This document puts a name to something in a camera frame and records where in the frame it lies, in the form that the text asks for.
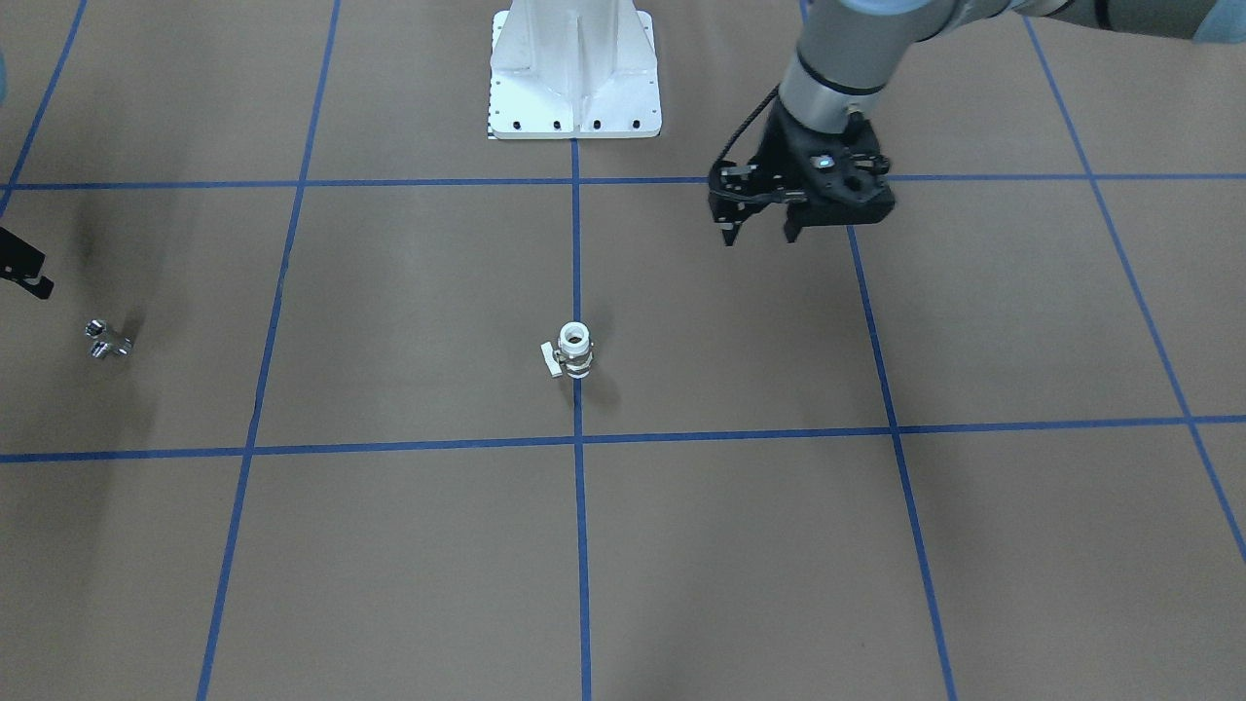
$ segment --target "white pipe fitting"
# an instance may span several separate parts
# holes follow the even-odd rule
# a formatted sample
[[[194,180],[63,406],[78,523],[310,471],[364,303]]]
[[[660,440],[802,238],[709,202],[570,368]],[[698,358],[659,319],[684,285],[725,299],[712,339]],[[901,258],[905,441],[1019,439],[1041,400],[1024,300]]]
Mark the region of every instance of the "white pipe fitting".
[[[588,377],[593,365],[593,340],[588,326],[581,321],[568,321],[558,331],[558,346],[552,341],[541,344],[549,377],[568,375],[574,380]]]

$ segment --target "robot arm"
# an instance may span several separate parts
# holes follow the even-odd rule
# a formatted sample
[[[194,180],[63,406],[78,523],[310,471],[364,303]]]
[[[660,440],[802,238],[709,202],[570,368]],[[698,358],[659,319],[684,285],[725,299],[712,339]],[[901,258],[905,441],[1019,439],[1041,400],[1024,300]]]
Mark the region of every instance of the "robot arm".
[[[790,242],[806,225],[882,220],[896,199],[867,118],[878,95],[912,44],[1008,10],[1113,31],[1246,40],[1246,0],[812,1],[782,82],[744,125],[778,96],[758,153],[738,166],[724,149],[710,168],[710,210],[726,244],[771,203],[787,204]]]

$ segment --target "brown floor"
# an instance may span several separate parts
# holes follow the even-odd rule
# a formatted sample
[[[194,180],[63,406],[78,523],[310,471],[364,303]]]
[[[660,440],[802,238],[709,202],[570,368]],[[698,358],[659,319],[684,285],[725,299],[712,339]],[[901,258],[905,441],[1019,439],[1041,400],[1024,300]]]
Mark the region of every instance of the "brown floor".
[[[573,146],[505,0],[0,0],[0,697],[1242,699],[1246,46],[918,45],[895,214],[724,248],[799,5],[639,6]]]

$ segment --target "black cable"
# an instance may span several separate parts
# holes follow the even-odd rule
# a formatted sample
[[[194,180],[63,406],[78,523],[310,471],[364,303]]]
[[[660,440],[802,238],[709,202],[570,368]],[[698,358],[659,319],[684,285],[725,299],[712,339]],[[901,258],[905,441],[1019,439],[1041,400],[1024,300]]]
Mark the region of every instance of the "black cable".
[[[766,98],[763,100],[760,105],[758,105],[758,108],[753,110],[753,113],[749,115],[749,118],[744,120],[744,123],[740,125],[740,128],[735,129],[735,133],[731,134],[731,138],[726,139],[726,146],[724,146],[723,152],[718,154],[718,158],[714,161],[715,163],[721,161],[723,158],[726,158],[726,152],[731,149],[731,146],[735,146],[735,139],[740,138],[740,134],[744,133],[744,129],[749,128],[749,125],[751,125],[753,121],[758,118],[758,115],[760,115],[761,111],[766,108],[766,105],[773,102],[774,98],[778,96],[779,96],[779,86],[776,85],[775,88],[771,90],[769,95],[766,95]]]

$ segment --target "blue tape line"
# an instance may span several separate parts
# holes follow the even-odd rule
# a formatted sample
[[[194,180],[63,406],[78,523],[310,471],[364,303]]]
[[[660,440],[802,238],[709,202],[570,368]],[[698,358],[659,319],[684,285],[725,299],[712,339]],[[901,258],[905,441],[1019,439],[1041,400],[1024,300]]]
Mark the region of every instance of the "blue tape line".
[[[1185,392],[1181,390],[1181,383],[1177,382],[1176,371],[1172,369],[1172,362],[1169,360],[1168,350],[1164,347],[1164,340],[1160,337],[1159,326],[1155,322],[1155,318],[1151,315],[1150,306],[1146,304],[1146,298],[1143,295],[1141,284],[1138,281],[1138,275],[1134,274],[1134,266],[1129,261],[1129,255],[1125,253],[1125,245],[1116,230],[1116,223],[1113,220],[1111,212],[1108,209],[1108,200],[1104,198],[1103,191],[1099,188],[1096,176],[1090,168],[1090,161],[1087,158],[1085,149],[1082,147],[1082,138],[1078,136],[1078,129],[1073,125],[1073,117],[1069,115],[1063,95],[1060,95],[1060,87],[1057,85],[1055,75],[1052,72],[1052,66],[1047,61],[1047,54],[1043,52],[1043,45],[1038,40],[1038,32],[1034,31],[1034,26],[1029,21],[1029,17],[1024,17],[1024,22],[1025,31],[1029,32],[1030,44],[1034,45],[1034,52],[1038,55],[1038,61],[1042,64],[1043,72],[1047,75],[1047,82],[1052,88],[1052,95],[1055,97],[1055,103],[1059,106],[1060,115],[1064,117],[1064,125],[1069,129],[1069,137],[1073,138],[1073,147],[1077,149],[1078,158],[1082,159],[1082,167],[1089,177],[1090,188],[1094,191],[1095,200],[1099,203],[1099,212],[1103,214],[1103,220],[1108,225],[1108,234],[1111,237],[1111,244],[1116,249],[1116,256],[1120,258],[1120,265],[1124,268],[1125,276],[1129,279],[1129,286],[1134,291],[1134,300],[1138,303],[1138,308],[1143,311],[1143,318],[1146,321],[1146,329],[1150,331],[1151,341],[1155,344],[1155,352],[1159,354],[1160,364],[1164,366],[1164,374],[1168,375],[1169,385],[1172,386],[1172,395],[1176,396],[1177,406],[1181,408],[1181,416],[1185,418],[1186,427],[1190,431],[1190,438],[1194,441],[1194,446],[1199,452],[1199,459],[1202,461],[1202,468],[1207,473],[1207,479],[1211,482],[1211,488],[1216,494],[1216,501],[1220,503],[1220,510],[1225,515],[1229,530],[1232,534],[1234,540],[1237,543],[1237,553],[1242,562],[1246,563],[1246,539],[1242,538],[1237,518],[1234,515],[1232,507],[1229,504],[1229,498],[1225,494],[1224,487],[1220,484],[1220,476],[1216,474],[1216,468],[1211,463],[1211,457],[1207,454],[1207,451],[1202,445],[1202,437],[1199,435],[1199,425],[1194,421],[1194,415],[1190,412],[1190,405],[1186,402]]]
[[[1037,179],[1085,179],[1080,173],[892,173],[887,179],[892,182],[989,182],[989,181],[1037,181]]]
[[[890,436],[887,427],[809,428],[778,431],[706,431],[684,433],[618,433],[586,436],[589,446],[616,443],[693,443],[698,441],[771,441],[784,438],[847,438],[854,436]]]
[[[9,174],[9,189],[0,194],[0,217],[4,215],[5,210],[9,208],[9,199],[12,197],[12,186],[17,183],[17,178],[21,177],[21,169],[26,167],[26,158],[30,156],[30,148],[35,144],[35,134],[39,133],[39,126],[44,122],[44,115],[47,112],[47,105],[52,101],[52,92],[56,91],[56,83],[61,81],[61,72],[65,70],[65,62],[70,59],[70,50],[74,49],[74,40],[77,39],[77,30],[82,26],[82,15],[86,12],[86,1],[78,0],[77,11],[74,12],[74,21],[70,22],[70,34],[65,37],[65,46],[61,47],[61,56],[56,60],[56,67],[52,70],[52,77],[47,81],[47,90],[44,91],[44,98],[39,102],[39,108],[35,111],[35,118],[30,122],[30,131],[26,132],[26,141],[21,144],[21,152],[17,153],[17,162],[12,166],[12,172]]]
[[[1072,422],[999,422],[982,425],[931,425],[931,426],[902,426],[900,433],[905,436],[922,436],[932,433],[1004,433],[1017,431],[1078,431],[1090,428],[1135,428],[1158,426],[1185,426],[1181,417],[1151,417],[1138,420],[1087,420]]]
[[[257,446],[254,456],[325,456],[339,453],[395,453],[417,451],[468,451],[476,448],[532,448],[538,446],[571,446],[569,436],[537,438],[468,438],[461,441],[402,441],[388,443],[320,443],[308,446]]]
[[[0,464],[81,463],[87,461],[158,461],[176,458],[237,458],[242,448],[173,448],[168,451],[97,451],[82,453],[10,453]]]
[[[1246,173],[1095,173],[1095,179],[1120,181],[1216,181],[1246,179]],[[991,182],[991,181],[1084,181],[1082,173],[892,173],[892,182]],[[569,177],[495,177],[495,178],[346,178],[309,179],[305,187],[472,187],[508,184],[571,184]],[[582,177],[581,184],[704,184],[703,176],[669,177]],[[0,183],[4,191],[42,192],[72,189],[213,189],[298,187],[297,179],[219,179],[168,182],[29,182]]]
[[[315,100],[312,103],[312,118],[308,122],[307,142],[303,147],[303,164],[299,168],[299,184],[294,192],[294,205],[290,209],[290,225],[285,233],[285,247],[282,250],[282,266],[277,275],[277,290],[273,293],[273,310],[268,321],[268,335],[264,340],[264,356],[259,365],[259,377],[255,381],[255,407],[250,426],[247,430],[247,446],[238,471],[238,488],[234,493],[233,512],[229,517],[229,533],[226,538],[224,554],[221,562],[221,578],[217,581],[217,596],[212,606],[212,623],[208,626],[208,641],[203,651],[203,667],[199,672],[197,701],[206,701],[208,686],[212,682],[212,665],[216,661],[217,640],[221,635],[221,621],[224,616],[226,596],[229,591],[229,573],[233,568],[234,548],[238,543],[238,528],[242,523],[243,504],[247,499],[247,483],[250,479],[252,456],[255,438],[259,435],[259,418],[264,411],[264,392],[268,388],[268,371],[273,362],[273,346],[277,342],[277,326],[282,318],[282,295],[285,286],[285,274],[290,266],[290,252],[294,249],[294,237],[298,232],[299,214],[303,208],[303,193],[307,187],[308,171],[312,167],[312,149],[315,144],[316,126],[320,121],[320,105],[324,101],[324,88],[329,78],[329,64],[333,59],[334,37],[338,34],[338,16],[341,12],[341,0],[334,0],[333,14],[329,17],[329,31],[324,44],[324,56],[320,60],[320,77],[316,85]]]
[[[1246,173],[1094,173],[1095,179],[1246,179]]]
[[[1221,415],[1215,417],[1194,417],[1200,425],[1246,425],[1246,415]]]
[[[218,179],[184,182],[31,182],[15,184],[20,191],[62,189],[216,189],[239,187],[297,187],[297,179]]]
[[[569,177],[424,177],[424,178],[348,178],[309,179],[308,187],[472,187],[486,184],[571,184]]]
[[[887,381],[887,367],[882,360],[882,344],[878,341],[878,326],[873,319],[873,306],[870,304],[870,286],[866,283],[865,265],[861,263],[861,249],[857,247],[856,228],[847,227],[849,244],[852,248],[852,266],[856,269],[857,286],[861,291],[861,306],[865,310],[865,322],[870,331],[870,344],[873,347],[873,365],[878,374],[878,387],[882,391],[882,406],[887,412],[887,427],[891,435],[891,447],[896,453],[896,468],[900,471],[900,486],[905,493],[905,508],[908,510],[908,525],[913,533],[913,548],[917,550],[917,565],[922,574],[922,588],[926,590],[926,606],[930,610],[931,629],[934,633],[934,646],[938,650],[939,669],[943,671],[943,686],[948,701],[956,701],[956,680],[952,675],[952,661],[947,652],[943,636],[943,620],[938,611],[938,599],[934,595],[934,580],[931,576],[930,560],[926,557],[926,539],[917,515],[917,501],[913,497],[912,482],[908,479],[908,462],[905,459],[905,446],[901,440],[900,425],[896,421],[896,406],[891,398],[891,383]]]
[[[579,264],[579,141],[571,139],[571,286],[572,318],[579,320],[582,313]],[[574,402],[576,451],[576,543],[579,563],[579,694],[582,701],[593,701],[593,644],[592,615],[588,591],[588,504],[584,497],[584,392],[581,381],[572,381]]]
[[[579,563],[579,692],[593,701],[592,609],[588,588],[588,503],[584,493],[583,392],[573,381],[576,397],[576,543]]]
[[[706,184],[705,176],[584,177],[583,184]]]
[[[1217,415],[1194,417],[1199,425],[1246,425],[1246,415]],[[1084,431],[1105,428],[1138,428],[1185,426],[1182,417],[1143,417],[1126,420],[1083,420],[1052,422],[988,422],[962,425],[912,425],[898,426],[905,436],[956,435],[956,433],[1007,433],[1022,431]],[[619,443],[694,443],[714,441],[782,441],[792,438],[851,438],[861,436],[890,436],[890,427],[801,428],[770,431],[710,431],[674,433],[619,433],[583,436],[586,446]],[[470,451],[491,448],[532,448],[541,446],[574,446],[573,436],[547,436],[525,438],[464,438],[446,441],[402,441],[383,443],[320,443],[302,446],[257,446],[253,456],[315,456],[336,453],[390,453],[419,451]],[[9,453],[0,454],[0,464],[67,463],[86,461],[158,461],[173,458],[237,458],[244,448],[174,448],[153,451],[106,451],[82,453]]]

